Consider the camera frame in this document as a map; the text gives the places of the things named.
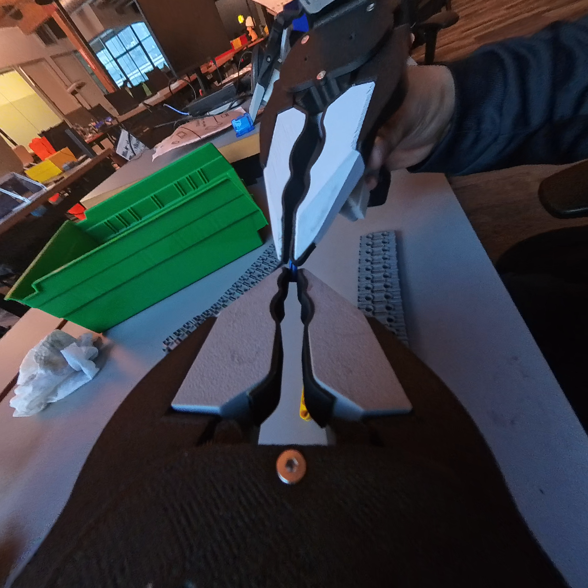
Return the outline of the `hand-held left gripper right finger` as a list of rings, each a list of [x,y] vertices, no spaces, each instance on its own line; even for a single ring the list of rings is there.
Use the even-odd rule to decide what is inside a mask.
[[[364,314],[305,269],[298,270],[305,406],[319,426],[412,411]]]

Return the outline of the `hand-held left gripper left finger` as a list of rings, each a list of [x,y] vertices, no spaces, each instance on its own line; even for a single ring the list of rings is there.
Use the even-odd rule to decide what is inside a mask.
[[[172,408],[263,422],[281,398],[281,322],[290,273],[276,270],[225,308],[187,372]]]

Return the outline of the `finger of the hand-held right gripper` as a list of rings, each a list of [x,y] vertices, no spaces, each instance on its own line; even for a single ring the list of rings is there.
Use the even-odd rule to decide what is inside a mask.
[[[293,210],[298,201],[295,147],[306,123],[306,115],[290,108],[278,114],[263,170],[269,222],[277,257],[289,261],[293,235]]]
[[[295,214],[292,262],[297,267],[325,236],[363,177],[365,164],[357,143],[374,88],[374,83],[353,85],[323,113],[322,150]]]

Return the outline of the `green plastic bin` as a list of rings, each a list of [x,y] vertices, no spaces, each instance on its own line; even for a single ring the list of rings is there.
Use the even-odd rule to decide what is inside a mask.
[[[96,333],[260,247],[268,223],[207,143],[66,221],[7,298]]]

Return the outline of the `person's right hand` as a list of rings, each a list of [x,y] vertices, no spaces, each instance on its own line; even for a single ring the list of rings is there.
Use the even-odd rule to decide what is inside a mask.
[[[443,65],[409,65],[406,96],[379,129],[364,177],[376,183],[381,168],[392,172],[419,165],[449,130],[456,90],[451,71]]]

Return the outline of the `grey track strip right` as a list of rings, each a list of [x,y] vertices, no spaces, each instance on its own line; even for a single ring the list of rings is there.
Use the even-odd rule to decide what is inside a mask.
[[[163,353],[167,355],[176,349],[181,342],[185,341],[187,337],[195,332],[195,330],[197,330],[207,319],[217,318],[221,311],[268,277],[278,268],[278,266],[279,260],[276,255],[275,244],[273,238],[269,238],[267,243],[261,248],[256,259],[213,304],[187,320],[163,340]]]

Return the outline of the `flat grey track strip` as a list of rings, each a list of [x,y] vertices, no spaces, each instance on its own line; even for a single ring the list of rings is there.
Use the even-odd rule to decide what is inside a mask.
[[[405,346],[409,345],[395,231],[370,232],[360,237],[357,307]]]

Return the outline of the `printed paper sheet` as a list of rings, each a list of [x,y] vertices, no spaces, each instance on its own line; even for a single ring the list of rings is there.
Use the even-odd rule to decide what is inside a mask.
[[[221,114],[208,115],[185,122],[153,148],[152,160],[174,149],[211,138],[227,129],[233,129],[232,121],[248,115],[248,112],[238,107]]]

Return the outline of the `black monitor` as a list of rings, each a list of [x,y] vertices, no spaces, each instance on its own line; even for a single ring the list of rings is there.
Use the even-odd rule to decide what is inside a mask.
[[[175,75],[193,72],[232,48],[215,1],[136,1]]]

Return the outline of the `crumpled white tissue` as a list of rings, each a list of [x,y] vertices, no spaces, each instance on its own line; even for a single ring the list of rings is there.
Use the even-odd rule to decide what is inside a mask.
[[[9,406],[13,417],[36,415],[74,393],[99,372],[97,337],[54,330],[24,357]]]

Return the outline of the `large paned window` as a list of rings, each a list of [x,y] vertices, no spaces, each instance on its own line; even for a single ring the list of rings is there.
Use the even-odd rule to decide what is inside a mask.
[[[167,67],[151,31],[141,21],[108,29],[89,44],[119,88],[143,84],[149,72]]]

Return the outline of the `yellow storage bin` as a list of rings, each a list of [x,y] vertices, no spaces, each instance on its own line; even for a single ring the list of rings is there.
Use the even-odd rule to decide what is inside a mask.
[[[77,158],[69,148],[64,148],[50,155],[41,163],[35,164],[25,170],[28,178],[45,183],[65,171],[69,171],[77,164]]]

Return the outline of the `orange storage bin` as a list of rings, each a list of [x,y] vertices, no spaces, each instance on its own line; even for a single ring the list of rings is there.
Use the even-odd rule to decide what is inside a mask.
[[[55,150],[46,137],[34,138],[29,144],[29,149],[41,161],[45,161],[47,159],[51,160],[52,158],[55,158],[56,154],[59,152],[59,150]]]

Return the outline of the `clear plastic box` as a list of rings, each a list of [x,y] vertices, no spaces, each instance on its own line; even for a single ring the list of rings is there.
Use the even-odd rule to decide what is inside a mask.
[[[1,220],[31,204],[46,186],[28,176],[10,172],[1,177]]]

